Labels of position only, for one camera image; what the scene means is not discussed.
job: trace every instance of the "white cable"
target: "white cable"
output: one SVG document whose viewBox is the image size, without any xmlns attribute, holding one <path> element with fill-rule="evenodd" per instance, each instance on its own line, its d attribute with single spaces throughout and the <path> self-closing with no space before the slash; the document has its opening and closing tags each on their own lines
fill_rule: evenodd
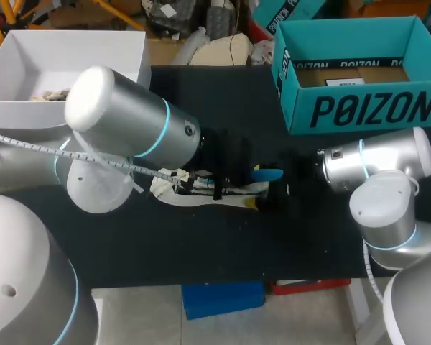
<svg viewBox="0 0 431 345">
<path fill-rule="evenodd" d="M 13 147 L 18 147 L 20 149 L 26 149 L 26 150 L 31 150 L 31 151 L 35 151 L 35 152 L 46 153 L 48 155 L 54 155 L 54 156 L 59 156 L 59 157 L 68 157 L 68 158 L 71 158 L 73 160 L 82 160 L 84 162 L 98 162 L 94 157 L 84 155 L 83 153 L 69 152 L 69 151 L 64 151 L 62 149 L 57 149 L 57 150 L 56 149 L 50 149 L 49 147 L 44 147 L 44 146 L 40 146 L 40 145 L 36 145 L 36 144 L 30 144 L 28 142 L 21 142 L 19 140 L 4 137 L 3 135 L 0 135 L 0 142 L 3 144 L 13 146 Z M 168 176 L 168 175 L 163 174 L 162 172 L 159 172 L 159 171 L 147 169 L 146 167 L 140 167 L 138 165 L 133 165 L 133 164 L 129 164 L 129 163 L 114 162 L 113 160 L 105 160 L 105 162 L 107 162 L 107 164 L 111 165 L 112 167 L 116 167 L 118 169 L 132 170 L 132 171 L 135 171 L 136 173 L 138 172 L 139 174 L 153 176 L 156 178 L 161 178 L 161 179 L 166 180 L 168 182 L 171 182 L 175 185 L 182 185 L 182 181 L 179 180 L 178 178 Z"/>
<path fill-rule="evenodd" d="M 374 290 L 376 297 L 380 300 L 381 304 L 383 304 L 383 295 L 380 293 L 379 287 L 376 286 L 374 274 L 372 273 L 371 260 L 369 257 L 369 248 L 367 248 L 366 241 L 362 240 L 363 247 L 363 255 L 364 255 L 364 264 L 366 266 L 367 278 L 371 283 L 372 290 Z"/>
<path fill-rule="evenodd" d="M 412 182 L 414 184 L 414 186 L 416 187 L 414 190 L 414 196 L 417 196 L 418 193 L 420 192 L 420 184 L 412 176 L 408 176 L 407 174 L 406 174 L 406 176 L 407 176 L 407 179 L 409 179 L 409 181 Z"/>
<path fill-rule="evenodd" d="M 81 148 L 84 149 L 88 155 L 94 157 L 94 159 L 96 160 L 97 163 L 102 165 L 107 170 L 115 171 L 116 173 L 123 175 L 123 173 L 120 171 L 120 169 L 116 169 L 116 168 L 112 167 L 111 165 L 109 165 L 107 163 L 107 161 L 101 157 L 101 155 L 99 155 L 96 151 L 94 151 L 94 149 L 84 140 L 84 138 L 81 136 L 80 133 L 78 133 L 77 131 L 73 131 L 73 136 L 77 140 L 78 144 L 80 144 Z M 134 179 L 132 178 L 132 176 L 130 174 L 126 174 L 124 176 L 123 183 L 127 184 L 131 180 L 132 180 L 133 188 L 135 190 L 137 190 L 139 193 L 142 193 L 144 191 L 144 189 L 140 185 L 138 185 L 137 183 L 134 182 Z"/>
</svg>

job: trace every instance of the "black tabletop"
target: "black tabletop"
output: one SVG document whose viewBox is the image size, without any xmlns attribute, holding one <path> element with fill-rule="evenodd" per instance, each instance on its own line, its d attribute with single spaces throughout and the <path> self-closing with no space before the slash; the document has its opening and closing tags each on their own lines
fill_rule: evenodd
<svg viewBox="0 0 431 345">
<path fill-rule="evenodd" d="M 293 148 L 313 152 L 378 132 L 290 136 L 270 69 L 152 68 L 151 90 L 197 117 L 251 139 L 256 162 Z M 427 129 L 431 141 L 431 129 Z M 141 178 L 141 184 L 150 184 Z M 420 181 L 417 218 L 431 221 L 431 178 Z M 228 206 L 178 208 L 133 192 L 119 209 L 93 215 L 61 187 L 10 194 L 30 207 L 91 288 L 244 280 L 365 277 L 349 195 L 328 191 L 305 222 Z M 393 275 L 374 264 L 375 276 Z"/>
</svg>

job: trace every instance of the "white shoe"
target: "white shoe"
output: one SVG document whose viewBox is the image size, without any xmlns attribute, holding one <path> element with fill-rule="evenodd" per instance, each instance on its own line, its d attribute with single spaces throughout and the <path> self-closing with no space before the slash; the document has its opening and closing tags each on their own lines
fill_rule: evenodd
<svg viewBox="0 0 431 345">
<path fill-rule="evenodd" d="M 176 178 L 188 181 L 188 172 L 178 170 L 161 169 L 161 173 L 171 175 L 176 173 Z M 227 187 L 223 189 L 222 199 L 214 200 L 214 184 L 210 180 L 198 178 L 190 191 L 182 188 L 175 188 L 170 182 L 160 178 L 154 178 L 150 186 L 150 192 L 155 198 L 163 203 L 180 207 L 194 207 L 201 205 L 227 205 L 248 208 L 245 204 L 247 200 L 256 196 L 265 196 L 268 192 L 268 182 L 258 182 L 247 185 L 243 188 Z"/>
</svg>

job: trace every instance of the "teal cardboard box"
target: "teal cardboard box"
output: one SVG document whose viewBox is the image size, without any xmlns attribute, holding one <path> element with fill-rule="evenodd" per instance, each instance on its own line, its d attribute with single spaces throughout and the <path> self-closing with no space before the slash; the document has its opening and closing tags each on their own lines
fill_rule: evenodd
<svg viewBox="0 0 431 345">
<path fill-rule="evenodd" d="M 271 35 L 284 20 L 312 19 L 325 0 L 262 0 L 254 11 L 254 21 Z"/>
<path fill-rule="evenodd" d="M 282 22 L 272 73 L 291 134 L 431 127 L 431 35 L 416 17 Z"/>
</svg>

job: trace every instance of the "white floor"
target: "white floor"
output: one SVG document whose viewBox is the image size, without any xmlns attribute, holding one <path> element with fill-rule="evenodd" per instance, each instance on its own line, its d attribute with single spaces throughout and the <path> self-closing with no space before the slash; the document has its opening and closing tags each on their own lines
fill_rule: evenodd
<svg viewBox="0 0 431 345">
<path fill-rule="evenodd" d="M 267 296 L 261 308 L 188 321 L 180 286 L 98 289 L 98 345 L 354 345 L 343 289 Z"/>
</svg>

